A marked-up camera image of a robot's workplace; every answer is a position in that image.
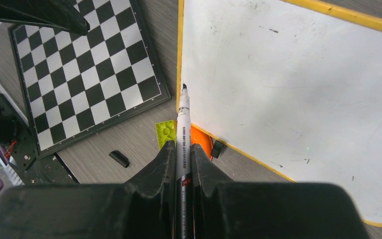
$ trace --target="black eraser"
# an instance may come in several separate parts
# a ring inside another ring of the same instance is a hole
[[[109,156],[112,157],[113,159],[115,159],[115,161],[118,162],[119,164],[121,164],[124,168],[129,166],[128,158],[125,157],[125,155],[123,155],[118,150],[110,152]]]

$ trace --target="black plastic piece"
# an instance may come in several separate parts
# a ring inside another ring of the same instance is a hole
[[[17,163],[17,168],[25,171],[36,160],[36,144],[29,127],[3,94],[0,94],[0,117],[1,119],[10,119],[12,122],[15,122],[16,135],[13,136],[12,139],[16,140],[16,144],[14,145],[11,155]],[[6,125],[9,122],[5,123],[0,121],[0,124],[1,123],[3,123],[2,127],[9,127],[9,125]],[[13,134],[13,127],[9,130],[10,133]]]
[[[171,239],[175,161],[168,141],[124,184],[8,189],[0,197],[0,238]],[[369,238],[337,186],[233,182],[198,144],[191,165],[195,238]]]
[[[110,152],[109,156],[112,157],[113,159],[115,159],[115,161],[118,162],[120,165],[122,165],[124,168],[127,168],[129,166],[128,158],[125,157],[118,150]]]
[[[214,141],[214,144],[213,144],[213,149],[211,150],[211,156],[213,158],[218,158],[220,156],[220,153],[226,148],[226,146],[218,141],[218,140],[215,140]]]
[[[87,35],[90,25],[67,0],[0,0],[0,21]]]
[[[7,146],[11,140],[16,140],[12,157],[16,164],[10,163],[10,166],[18,174],[25,185],[42,184],[42,183],[60,183],[60,184],[76,184],[75,177],[70,173],[57,154],[51,154],[47,157],[37,158],[37,149],[34,138],[31,135],[29,127],[18,115],[10,102],[3,94],[0,94],[0,130],[6,129],[10,125],[9,121],[16,124],[16,134],[11,133],[6,136]]]

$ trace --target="orange object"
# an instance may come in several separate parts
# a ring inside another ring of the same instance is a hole
[[[201,130],[191,126],[191,143],[198,143],[201,145],[207,154],[208,158],[211,160],[211,150],[213,149],[213,142],[211,141],[210,136],[203,133]]]

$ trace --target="black square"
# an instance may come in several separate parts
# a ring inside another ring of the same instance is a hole
[[[93,0],[83,0],[78,3],[78,9],[82,16],[89,14],[91,11],[95,9],[95,5],[93,4]]]
[[[14,35],[17,43],[25,40],[27,38],[27,31],[25,30],[25,26],[20,26],[17,30],[15,30]]]
[[[59,28],[54,28],[53,29],[53,32],[55,33],[55,36],[59,33],[59,32],[61,32],[62,30],[61,29],[59,29]]]
[[[116,15],[116,21],[118,22],[119,30],[121,31],[134,24],[135,18],[132,9],[128,8]]]
[[[91,109],[87,109],[77,115],[78,127],[80,131],[90,128],[95,124]]]
[[[157,85],[157,81],[154,76],[138,83],[138,88],[140,89],[143,101],[151,99],[156,95],[160,94],[159,86]]]
[[[37,133],[41,133],[49,128],[47,122],[46,113],[43,113],[34,119],[34,125],[36,126]]]
[[[40,96],[42,96],[41,93],[40,93],[40,87],[39,87],[39,83],[38,82],[36,82],[33,85],[29,86],[27,88],[27,91],[28,91],[28,98],[30,99],[30,102],[33,102],[36,99],[38,99]]]
[[[38,46],[42,44],[42,38],[40,37],[40,32],[37,31],[33,35],[31,35],[28,38],[28,41],[30,42],[31,50],[36,49]]]
[[[53,143],[56,144],[67,137],[65,136],[64,125],[59,123],[52,128],[50,128],[50,134],[52,135]]]
[[[34,62],[33,62],[33,57],[31,56],[31,53],[28,53],[23,58],[21,58],[21,67],[23,72],[30,70],[30,68],[33,66],[34,66]]]
[[[99,75],[100,82],[102,82],[103,80],[115,74],[110,58],[107,58],[106,60],[97,64],[96,70],[97,70],[97,74]]]
[[[90,107],[104,101],[104,95],[103,91],[101,90],[100,84],[97,84],[91,87],[90,89],[86,90],[86,96]]]
[[[75,40],[77,40],[78,38],[80,38],[80,37],[82,37],[82,36],[70,32],[70,37],[71,37],[71,41],[75,41]]]
[[[131,62],[131,65],[134,65],[135,63],[147,57],[147,52],[146,48],[144,47],[143,41],[139,41],[134,45],[128,47],[126,49],[126,52],[128,52],[128,57],[129,61]]]
[[[61,55],[61,61],[62,61],[63,65],[74,60],[75,59],[75,51],[74,51],[74,47],[73,47],[72,43],[69,44],[68,46],[62,48],[62,50],[59,52],[59,54]]]
[[[114,54],[125,49],[121,33],[117,33],[115,36],[106,40],[106,46],[110,56],[113,56]]]
[[[84,91],[84,83],[81,75],[76,76],[68,82],[68,89],[70,90],[71,97],[74,97]]]
[[[137,84],[134,72],[132,71],[132,67],[128,67],[125,70],[117,73],[116,79],[118,80],[119,88],[121,89],[121,91],[126,90],[131,86]]]
[[[106,100],[110,116],[117,115],[126,110],[122,94],[118,93]]]
[[[90,48],[93,48],[100,43],[104,42],[103,33],[101,32],[100,26],[89,31],[87,34],[87,40],[89,41]]]
[[[58,45],[56,44],[56,39],[53,37],[52,39],[46,41],[43,44],[43,48],[45,49],[46,57],[53,55],[53,53],[58,51]]]
[[[37,74],[37,79],[40,80],[43,77],[49,75],[49,67],[47,66],[46,60],[40,62],[36,66],[36,74]]]
[[[65,78],[64,68],[62,67],[50,73],[50,78],[52,79],[53,88],[56,88],[67,81]]]
[[[115,16],[113,13],[112,5],[110,4],[110,1],[107,3],[101,5],[96,9],[97,17],[99,18],[100,24],[104,23],[109,18]]]
[[[84,71],[90,69],[92,66],[95,65],[95,62],[93,61],[92,52],[88,51],[83,55],[79,56],[77,58],[77,63],[80,73],[83,73]]]
[[[59,105],[59,112],[61,113],[62,120],[66,120],[75,115],[74,106],[71,99]]]
[[[51,91],[43,96],[43,104],[45,105],[45,110],[47,111],[58,105],[54,91]]]

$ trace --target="green plastic piece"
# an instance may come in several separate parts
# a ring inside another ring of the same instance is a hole
[[[177,138],[177,122],[175,120],[160,122],[156,124],[157,142],[159,150],[162,149],[166,141],[173,140],[176,142]]]

